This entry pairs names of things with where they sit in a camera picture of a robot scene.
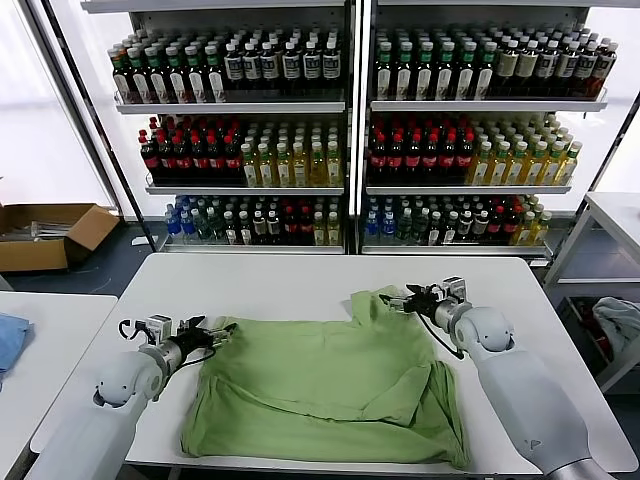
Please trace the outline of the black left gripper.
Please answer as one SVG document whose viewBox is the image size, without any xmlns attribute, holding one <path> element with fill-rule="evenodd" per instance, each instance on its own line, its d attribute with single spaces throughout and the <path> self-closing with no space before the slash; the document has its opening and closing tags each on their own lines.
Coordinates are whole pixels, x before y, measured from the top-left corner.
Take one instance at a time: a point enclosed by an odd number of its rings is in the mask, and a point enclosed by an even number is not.
<svg viewBox="0 0 640 480">
<path fill-rule="evenodd" d="M 172 337 L 172 342 L 179 348 L 182 356 L 188 356 L 197 349 L 211 349 L 212 346 L 223 346 L 231 341 L 238 325 L 231 323 L 223 328 L 206 330 L 198 325 L 206 318 L 205 315 L 193 316 L 181 320 L 178 332 Z"/>
</svg>

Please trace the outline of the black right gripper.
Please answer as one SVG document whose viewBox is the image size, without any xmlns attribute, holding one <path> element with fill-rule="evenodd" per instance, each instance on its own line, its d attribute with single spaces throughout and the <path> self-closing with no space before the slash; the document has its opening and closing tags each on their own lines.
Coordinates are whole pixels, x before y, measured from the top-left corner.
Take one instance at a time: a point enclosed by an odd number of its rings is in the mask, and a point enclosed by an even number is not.
<svg viewBox="0 0 640 480">
<path fill-rule="evenodd" d="M 419 315 L 434 315 L 441 304 L 439 294 L 429 293 L 428 286 L 407 284 L 406 288 L 412 293 L 408 297 L 380 294 L 380 300 L 393 310 L 404 310 L 405 313 Z"/>
</svg>

